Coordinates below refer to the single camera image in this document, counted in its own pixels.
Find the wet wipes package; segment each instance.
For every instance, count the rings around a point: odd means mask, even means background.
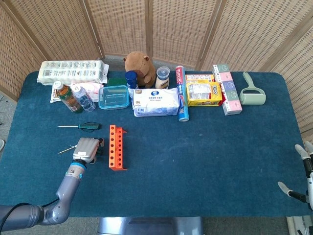
[[[135,117],[177,115],[180,107],[177,88],[136,89],[133,94]]]

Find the orange test tube rack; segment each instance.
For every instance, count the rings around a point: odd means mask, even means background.
[[[122,127],[110,125],[110,145],[109,145],[109,168],[117,170],[127,170],[123,168],[123,134],[126,131]]]

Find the teddy bear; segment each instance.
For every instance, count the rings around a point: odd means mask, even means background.
[[[124,57],[125,70],[137,73],[138,86],[150,88],[156,80],[156,69],[150,58],[143,52],[133,51]]]

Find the blue tablecloth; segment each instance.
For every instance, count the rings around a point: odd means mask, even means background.
[[[310,214],[306,204],[287,197],[277,181],[305,192],[306,177],[294,145],[302,143],[283,77],[251,72],[264,89],[265,105],[244,106],[224,116],[222,107],[189,107],[190,120],[177,116],[134,117],[122,110],[71,113],[49,103],[51,86],[25,80],[0,162],[0,204],[42,205],[54,198],[80,137],[105,138],[105,154],[86,174],[70,216],[296,216]],[[247,86],[232,72],[238,92]],[[109,72],[109,79],[124,72]],[[170,73],[175,87],[175,72]],[[102,129],[86,133],[58,128],[87,121]],[[123,172],[108,167],[109,125],[124,135]]]

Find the screwdriver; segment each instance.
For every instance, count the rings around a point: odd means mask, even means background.
[[[101,125],[97,122],[86,122],[84,124],[80,124],[78,126],[58,126],[58,127],[77,127],[78,129],[81,129],[86,132],[93,132],[94,130],[99,130],[101,128]]]

